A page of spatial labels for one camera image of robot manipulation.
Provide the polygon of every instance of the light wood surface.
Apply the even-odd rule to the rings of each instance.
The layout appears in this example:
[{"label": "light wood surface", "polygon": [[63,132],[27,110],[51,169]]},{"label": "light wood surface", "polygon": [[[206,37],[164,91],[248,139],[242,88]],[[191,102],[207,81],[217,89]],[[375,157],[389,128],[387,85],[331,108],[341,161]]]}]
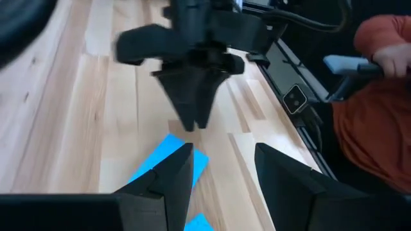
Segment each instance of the light wood surface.
[{"label": "light wood surface", "polygon": [[258,186],[255,143],[318,167],[258,67],[247,64],[223,83],[208,128],[187,133],[150,76],[158,60],[134,67],[112,59],[120,31],[167,25],[166,5],[59,1],[46,31],[0,72],[0,193],[115,191],[171,132],[210,157],[188,220],[202,212],[215,230],[274,230]]}]

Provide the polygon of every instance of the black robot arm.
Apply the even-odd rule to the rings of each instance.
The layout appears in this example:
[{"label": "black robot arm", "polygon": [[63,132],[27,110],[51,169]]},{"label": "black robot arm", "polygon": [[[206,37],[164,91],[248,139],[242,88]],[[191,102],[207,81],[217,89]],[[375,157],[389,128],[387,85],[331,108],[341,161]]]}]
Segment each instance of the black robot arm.
[{"label": "black robot arm", "polygon": [[[40,34],[57,0],[0,1],[0,68],[11,62]],[[243,60],[228,48],[261,52],[267,43],[267,24],[275,19],[313,30],[338,32],[351,17],[350,0],[338,0],[340,25],[315,22],[294,13],[272,10],[261,18],[233,12],[232,0],[170,0],[164,16],[171,28],[151,24],[121,33],[116,41],[117,61],[141,65],[146,58],[162,61],[152,74],[167,93],[187,131],[195,123],[205,128],[219,85],[244,71]]]}]

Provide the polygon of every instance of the black frame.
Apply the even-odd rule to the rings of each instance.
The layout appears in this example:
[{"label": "black frame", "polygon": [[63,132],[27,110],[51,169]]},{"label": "black frame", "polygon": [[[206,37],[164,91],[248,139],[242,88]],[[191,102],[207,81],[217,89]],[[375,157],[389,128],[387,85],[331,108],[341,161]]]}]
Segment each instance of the black frame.
[{"label": "black frame", "polygon": [[[243,2],[243,13],[255,15],[255,16],[260,16],[262,13],[265,13],[267,11],[273,10],[273,6],[267,6],[267,5],[262,5],[262,4],[257,4],[257,3],[250,3],[250,2]],[[266,55],[268,50],[271,48],[273,44],[275,44],[280,52],[283,54],[283,56],[286,58],[286,63],[292,66],[293,70],[299,74],[300,76],[303,76],[302,73],[300,72],[298,66],[301,66],[301,64],[295,64],[292,59],[288,56],[286,51],[280,46],[278,43],[278,40],[281,38],[281,35],[284,33],[286,30],[288,24],[280,22],[278,25],[271,28],[267,28],[270,31],[270,37],[268,38],[267,46],[265,47],[265,53],[263,55]],[[287,112],[286,107],[283,103],[282,99],[282,93],[279,90],[279,87],[275,84],[274,80],[271,78],[270,74],[267,71],[267,67],[263,65],[257,64],[259,67],[259,70],[263,74],[264,78],[266,79],[267,83],[271,87],[272,91],[274,92],[275,96],[279,100],[281,106],[283,107],[284,111]],[[315,92],[309,84],[306,84],[313,92]],[[330,169],[330,167],[327,165],[326,161],[322,157],[322,154],[318,151],[317,146],[315,145],[314,141],[310,137],[310,135],[307,132],[306,126],[304,123],[301,121],[301,119],[294,119],[290,114],[288,114],[288,117],[290,118],[291,122],[293,123],[295,129],[297,130],[298,134],[300,135],[301,139],[307,146],[308,150],[310,151],[312,157],[314,158],[314,161],[317,163],[319,166],[320,170],[322,173],[334,180],[337,180],[335,177],[334,173]]]},{"label": "black frame", "polygon": [[[275,96],[279,100],[282,108],[286,112],[286,107],[285,107],[283,101],[281,100],[282,94],[281,94],[281,91],[279,90],[278,86],[275,84],[275,82],[273,81],[273,79],[271,78],[270,74],[268,73],[268,71],[265,67],[263,67],[262,65],[258,65],[258,68],[261,71],[261,73],[263,74],[263,76],[264,76],[265,80],[267,81],[267,83],[269,84],[269,86],[271,87],[271,89],[274,92]],[[337,180],[334,173],[332,172],[332,170],[329,168],[326,161],[322,157],[322,154],[318,151],[318,148],[315,145],[314,141],[311,139],[310,135],[308,134],[306,126],[304,125],[304,123],[300,119],[293,119],[292,117],[290,117],[290,115],[288,115],[288,117],[290,118],[292,124],[294,125],[295,129],[297,130],[298,134],[300,135],[302,141],[307,146],[307,148],[310,151],[312,157],[314,158],[314,161],[319,166],[321,172],[324,175],[326,175],[326,176],[328,176],[328,177],[330,177],[334,180]]]}]

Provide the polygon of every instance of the tool handle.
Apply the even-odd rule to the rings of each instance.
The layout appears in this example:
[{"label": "tool handle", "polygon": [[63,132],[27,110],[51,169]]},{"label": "tool handle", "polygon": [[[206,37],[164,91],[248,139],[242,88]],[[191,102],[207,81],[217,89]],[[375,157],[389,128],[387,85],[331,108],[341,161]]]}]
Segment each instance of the tool handle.
[{"label": "tool handle", "polygon": [[375,75],[377,75],[377,74],[384,74],[384,71],[379,65],[369,63],[369,64],[358,64],[357,73],[360,74],[360,75],[361,74],[366,74],[366,75],[375,74]]}]

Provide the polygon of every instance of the blue paper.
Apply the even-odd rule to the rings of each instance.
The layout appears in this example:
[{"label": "blue paper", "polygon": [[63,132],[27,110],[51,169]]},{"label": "blue paper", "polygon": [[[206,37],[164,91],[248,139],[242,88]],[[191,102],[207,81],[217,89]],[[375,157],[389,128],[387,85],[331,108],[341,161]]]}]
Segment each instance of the blue paper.
[{"label": "blue paper", "polygon": [[[128,181],[129,183],[151,170],[165,158],[170,156],[174,151],[184,145],[184,141],[176,136],[169,134],[153,151],[153,153],[141,164],[140,168]],[[206,168],[209,158],[198,150],[194,150],[194,170],[193,170],[193,187],[200,178],[202,171]]]},{"label": "blue paper", "polygon": [[208,223],[206,217],[199,214],[186,225],[184,231],[214,231],[214,229]]}]

